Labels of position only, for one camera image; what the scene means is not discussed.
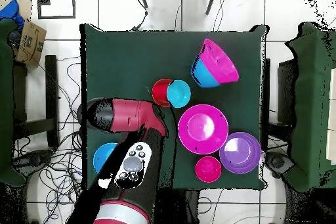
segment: green tablecloth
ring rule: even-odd
[[[246,131],[259,139],[259,97],[261,84],[261,40],[265,26],[252,32],[102,32],[85,25],[87,56],[87,99],[118,97],[152,100],[152,86],[160,78],[183,79],[192,97],[184,108],[176,108],[177,120],[195,104],[211,104],[228,120],[229,132]],[[190,76],[191,64],[205,38],[221,46],[240,73],[237,83],[202,89]],[[201,156],[186,150],[177,138],[173,169],[175,125],[169,108],[162,108],[170,136],[165,139],[159,187],[176,189],[241,188],[263,189],[258,168],[244,175],[223,168],[214,183],[203,183],[195,176]],[[88,129],[88,186],[95,177],[93,154],[104,143],[118,142],[120,133],[106,134]]]
[[[336,188],[336,166],[326,159],[330,71],[336,68],[336,33],[310,22],[288,42],[299,66],[295,82],[296,126],[290,155],[295,165],[284,177],[297,191]]]

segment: dark green table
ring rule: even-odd
[[[86,54],[87,100],[118,97],[152,101],[152,86],[158,79],[183,79],[189,84],[192,97],[186,107],[174,109],[177,121],[187,108],[195,104],[211,104],[226,116],[230,133],[246,131],[259,139],[261,41],[265,33],[265,26],[242,33],[102,32],[86,24],[81,26],[81,46]],[[240,73],[239,82],[214,89],[202,89],[196,85],[190,76],[190,68],[206,37],[221,46],[232,59]],[[162,108],[162,111],[169,138],[164,142],[160,187],[170,187],[173,176],[175,189],[264,188],[258,168],[244,175],[223,168],[221,177],[214,183],[198,180],[194,168],[201,156],[182,146],[170,109]],[[120,137],[120,133],[106,134],[88,129],[88,186],[95,177],[95,150],[104,143],[118,142]],[[175,139],[177,154],[174,162]]]

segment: blue cup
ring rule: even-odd
[[[191,75],[194,81],[202,88],[214,88],[220,85],[220,83],[217,82],[210,71],[205,67],[199,55],[197,55],[194,63],[192,64]]]
[[[105,161],[108,159],[116,146],[117,143],[107,143],[103,144],[98,148],[98,150],[96,150],[93,156],[93,167],[96,171],[96,174],[98,174],[99,171],[102,169]]]
[[[183,80],[174,80],[168,86],[167,99],[175,108],[181,108],[188,104],[191,97],[189,85]]]

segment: floor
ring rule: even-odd
[[[130,30],[133,26],[137,26],[144,17],[144,9],[137,0],[75,0],[75,18],[39,20],[37,0],[32,1],[31,21],[47,30],[40,65],[44,66],[45,55],[57,56],[60,60],[58,62],[59,85],[68,92],[71,101],[79,93],[79,88],[67,76],[66,71],[69,65],[79,62],[76,57],[79,56],[80,23],[90,23],[101,30]],[[180,8],[177,14],[180,0],[147,0],[148,16],[141,30],[174,30],[176,28],[176,31],[218,29],[243,32],[249,31],[257,24],[269,25],[270,31],[265,46],[266,56],[271,59],[270,109],[272,111],[270,111],[270,120],[276,122],[278,64],[293,58],[284,42],[297,35],[297,27],[301,22],[326,23],[330,24],[330,28],[335,28],[334,0],[224,0],[222,18],[221,11],[219,11],[220,0],[214,0],[209,16],[205,15],[208,2],[209,0],[182,0],[182,11]],[[43,16],[72,15],[72,0],[51,0],[50,6],[41,7],[41,13]],[[69,75],[80,83],[79,64],[74,64],[69,68]],[[45,73],[41,68],[29,68],[27,89],[28,120],[45,118]],[[73,109],[77,110],[79,104],[80,96],[75,100]],[[68,113],[68,103],[63,94],[60,94],[60,138],[79,129],[79,124],[72,116],[67,123],[64,123]],[[27,139],[21,139],[19,144],[22,146],[26,142]],[[25,150],[47,147],[46,143],[44,133],[33,135],[31,143]],[[59,152],[66,152],[66,149],[70,147],[71,144],[68,141],[60,147]],[[80,166],[80,158],[75,163]],[[268,184],[267,188],[261,192],[256,190],[203,190],[198,207],[200,223],[269,224],[272,222],[282,224],[285,214],[284,185],[281,180],[271,176],[270,171],[263,167],[262,162],[260,170],[263,171],[264,180]],[[49,193],[54,184],[48,179],[47,174],[46,171],[41,173],[41,179],[45,184],[40,180],[39,173],[36,173],[28,187],[29,217],[38,219],[40,222],[48,215],[46,199],[52,204],[54,202],[53,195]],[[63,205],[59,205],[59,209],[55,211],[58,215],[50,218],[47,224],[64,224],[72,208],[73,204],[65,197]]]

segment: cardboard box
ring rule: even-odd
[[[0,0],[0,9],[6,7],[12,0]],[[16,0],[18,13],[25,20],[19,48],[13,47],[15,60],[31,66],[39,66],[45,35],[47,31],[30,22],[32,0]]]

